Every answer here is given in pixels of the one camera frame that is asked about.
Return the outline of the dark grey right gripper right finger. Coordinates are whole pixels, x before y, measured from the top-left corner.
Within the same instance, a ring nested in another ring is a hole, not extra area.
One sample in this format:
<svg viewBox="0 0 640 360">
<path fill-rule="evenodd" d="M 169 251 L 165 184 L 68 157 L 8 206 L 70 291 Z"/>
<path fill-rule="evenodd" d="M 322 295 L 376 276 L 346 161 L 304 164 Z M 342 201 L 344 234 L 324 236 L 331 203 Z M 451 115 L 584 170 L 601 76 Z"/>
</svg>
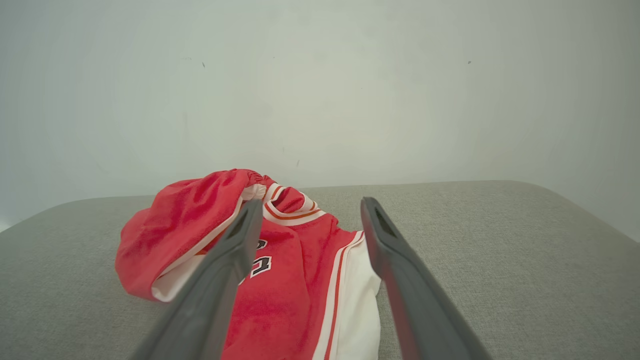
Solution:
<svg viewBox="0 0 640 360">
<path fill-rule="evenodd" d="M 385 283 L 405 360 L 489 360 L 489 352 L 373 197 L 360 203 L 372 269 Z"/>
</svg>

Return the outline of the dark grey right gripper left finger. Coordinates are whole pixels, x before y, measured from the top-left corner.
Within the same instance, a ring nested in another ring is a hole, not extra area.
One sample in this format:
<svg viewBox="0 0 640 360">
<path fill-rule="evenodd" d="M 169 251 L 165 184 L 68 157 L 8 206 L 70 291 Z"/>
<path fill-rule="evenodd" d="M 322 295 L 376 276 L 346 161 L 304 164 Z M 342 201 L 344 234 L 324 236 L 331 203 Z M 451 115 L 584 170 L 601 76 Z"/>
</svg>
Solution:
<svg viewBox="0 0 640 360">
<path fill-rule="evenodd" d="M 253 269 L 263 203 L 245 203 L 203 258 L 133 360 L 219 360 L 238 287 Z"/>
</svg>

